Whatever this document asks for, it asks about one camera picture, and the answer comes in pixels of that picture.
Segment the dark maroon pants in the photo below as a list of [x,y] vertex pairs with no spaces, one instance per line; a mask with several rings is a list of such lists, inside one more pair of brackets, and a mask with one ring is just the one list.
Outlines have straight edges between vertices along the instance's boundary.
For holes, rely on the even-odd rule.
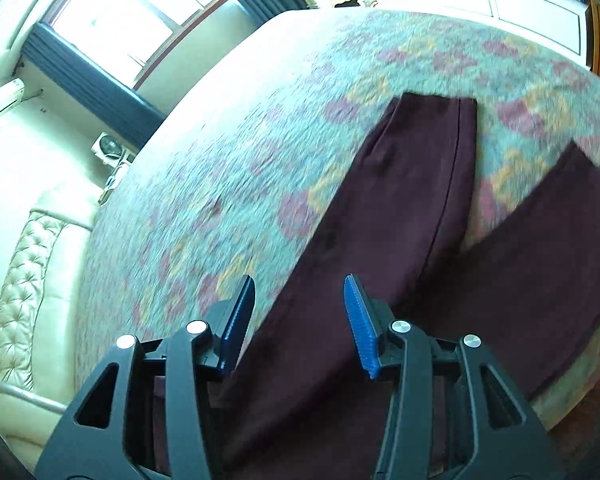
[[390,388],[356,355],[342,282],[429,335],[482,337],[528,398],[600,322],[600,168],[569,143],[469,248],[477,105],[390,101],[230,378],[212,390],[232,479],[367,479]]

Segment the floral green bedspread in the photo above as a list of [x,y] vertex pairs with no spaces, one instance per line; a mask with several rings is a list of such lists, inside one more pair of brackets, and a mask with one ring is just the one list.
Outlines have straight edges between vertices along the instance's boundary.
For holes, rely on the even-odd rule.
[[159,338],[242,274],[262,321],[390,99],[478,104],[474,244],[569,141],[600,166],[600,78],[494,27],[400,11],[289,11],[197,82],[99,209],[79,292],[76,378],[121,334]]

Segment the small white desk fan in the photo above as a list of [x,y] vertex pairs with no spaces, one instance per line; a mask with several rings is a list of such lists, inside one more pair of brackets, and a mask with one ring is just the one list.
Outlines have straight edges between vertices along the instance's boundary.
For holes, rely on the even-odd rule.
[[92,153],[106,166],[117,167],[124,162],[130,164],[135,153],[121,144],[114,136],[101,133],[91,147]]

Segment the cream tufted headboard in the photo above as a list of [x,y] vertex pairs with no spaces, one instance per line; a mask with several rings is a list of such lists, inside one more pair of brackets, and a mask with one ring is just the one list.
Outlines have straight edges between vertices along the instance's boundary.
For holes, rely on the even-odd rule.
[[0,435],[32,470],[76,394],[76,317],[91,229],[29,214],[0,296]]

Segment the dark blue window curtain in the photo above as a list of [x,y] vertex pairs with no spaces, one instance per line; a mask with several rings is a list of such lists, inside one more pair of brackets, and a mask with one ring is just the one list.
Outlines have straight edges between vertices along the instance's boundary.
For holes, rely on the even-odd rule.
[[[260,26],[290,10],[303,10],[306,0],[237,0]],[[144,146],[166,114],[135,90],[61,37],[49,24],[35,24],[23,44],[23,58],[137,148]]]

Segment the white cabinet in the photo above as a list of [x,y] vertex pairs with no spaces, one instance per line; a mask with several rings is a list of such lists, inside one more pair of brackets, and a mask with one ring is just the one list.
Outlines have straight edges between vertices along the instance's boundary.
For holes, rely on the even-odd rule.
[[588,64],[588,5],[577,0],[490,0],[500,23],[528,32],[581,65]]

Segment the white wall air conditioner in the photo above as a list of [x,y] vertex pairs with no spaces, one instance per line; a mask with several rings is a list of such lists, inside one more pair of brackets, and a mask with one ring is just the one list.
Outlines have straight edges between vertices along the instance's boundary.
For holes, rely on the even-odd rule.
[[0,87],[0,115],[17,106],[23,99],[24,83],[15,78]]

